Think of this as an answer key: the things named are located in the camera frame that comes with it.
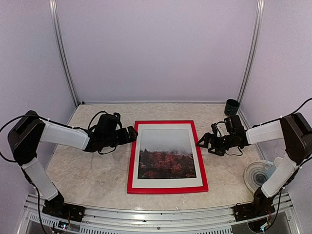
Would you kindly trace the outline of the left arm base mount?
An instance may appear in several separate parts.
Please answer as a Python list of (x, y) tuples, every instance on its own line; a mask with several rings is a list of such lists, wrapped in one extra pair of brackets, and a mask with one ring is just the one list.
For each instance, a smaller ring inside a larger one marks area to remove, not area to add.
[(57, 210), (56, 208), (45, 204), (43, 206), (42, 212), (46, 215), (66, 219), (68, 221), (82, 222), (85, 213), (85, 207), (64, 203), (60, 210)]

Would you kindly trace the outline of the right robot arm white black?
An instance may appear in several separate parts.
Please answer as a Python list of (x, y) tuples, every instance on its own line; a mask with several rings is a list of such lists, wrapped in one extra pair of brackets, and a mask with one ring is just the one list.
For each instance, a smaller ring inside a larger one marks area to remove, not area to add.
[(196, 143), (209, 153), (224, 156), (231, 148), (243, 149), (250, 145), (272, 146), (267, 150), (269, 159), (281, 158), (269, 179), (255, 191), (253, 201), (234, 206), (239, 215), (253, 216), (274, 212), (273, 200), (280, 190), (288, 185), (300, 167), (312, 154), (312, 128), (300, 113), (292, 113), (245, 129), (238, 115), (222, 121), (227, 134), (219, 135), (218, 124), (211, 125), (212, 132), (205, 133)]

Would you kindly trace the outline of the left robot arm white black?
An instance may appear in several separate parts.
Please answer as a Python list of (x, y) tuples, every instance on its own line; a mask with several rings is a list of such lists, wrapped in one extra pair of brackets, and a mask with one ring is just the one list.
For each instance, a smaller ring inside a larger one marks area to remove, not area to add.
[(114, 151), (118, 146), (136, 142), (138, 137), (133, 126), (125, 127), (122, 124), (120, 113), (117, 112), (96, 113), (86, 128), (42, 117), (33, 110), (15, 117), (9, 124), (13, 124), (7, 134), (13, 162), (21, 167), (29, 183), (49, 202), (49, 209), (59, 217), (68, 213), (68, 205), (38, 158), (40, 146), (64, 146), (104, 155), (105, 148)]

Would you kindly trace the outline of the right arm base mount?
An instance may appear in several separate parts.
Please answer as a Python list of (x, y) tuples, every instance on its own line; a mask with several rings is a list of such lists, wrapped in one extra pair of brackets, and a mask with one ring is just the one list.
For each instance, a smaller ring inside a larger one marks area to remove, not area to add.
[(266, 207), (256, 207), (252, 203), (236, 204), (233, 206), (233, 212), (236, 222), (253, 219), (275, 212), (275, 207), (269, 205)]

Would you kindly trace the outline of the autumn forest photo print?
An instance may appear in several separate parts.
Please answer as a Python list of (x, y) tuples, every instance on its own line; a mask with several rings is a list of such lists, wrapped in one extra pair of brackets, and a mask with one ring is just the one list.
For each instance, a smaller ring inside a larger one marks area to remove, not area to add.
[(196, 178), (187, 129), (144, 129), (140, 136), (138, 179)]

